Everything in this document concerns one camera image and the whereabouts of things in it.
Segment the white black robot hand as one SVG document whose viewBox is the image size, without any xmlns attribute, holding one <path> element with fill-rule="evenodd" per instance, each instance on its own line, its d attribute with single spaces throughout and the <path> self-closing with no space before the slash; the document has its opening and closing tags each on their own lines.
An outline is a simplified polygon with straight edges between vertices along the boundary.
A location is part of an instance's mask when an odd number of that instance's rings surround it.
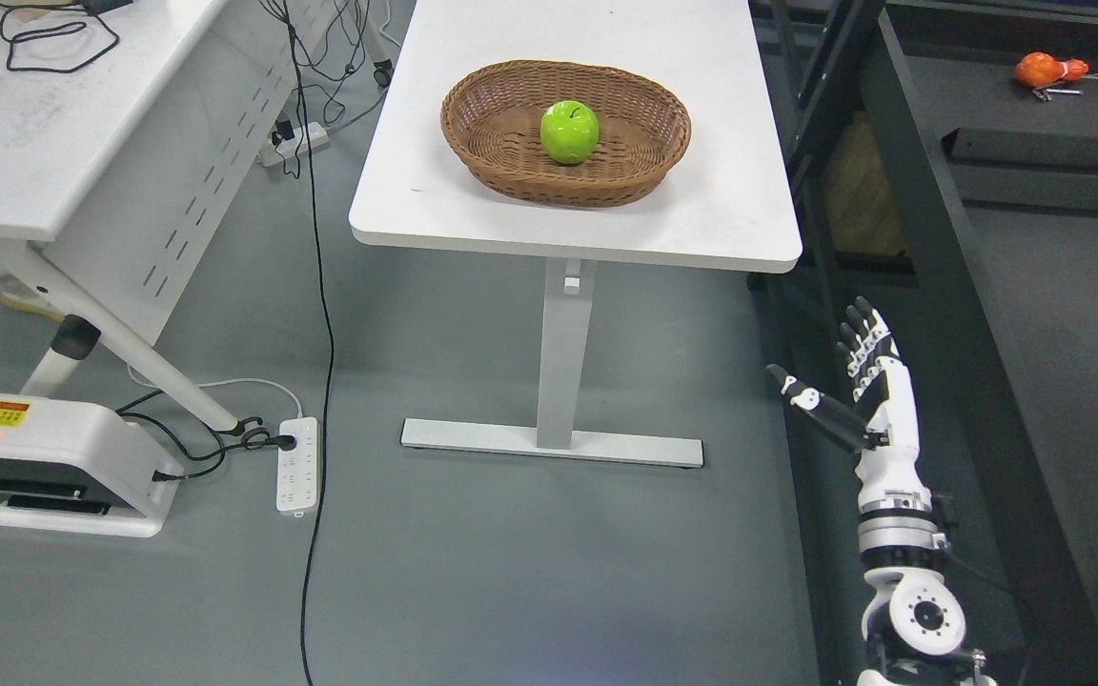
<svg viewBox="0 0 1098 686">
<path fill-rule="evenodd" d="M 838 333 L 837 351 L 844 356 L 850 401 L 824 394 L 781 366 L 768 366 L 768 374 L 789 407 L 858 456 L 854 474 L 860 481 L 860 511 L 892 507 L 931 511 L 931 491 L 916 472 L 918 408 L 896 335 L 863 296 L 845 308 Z"/>
</svg>

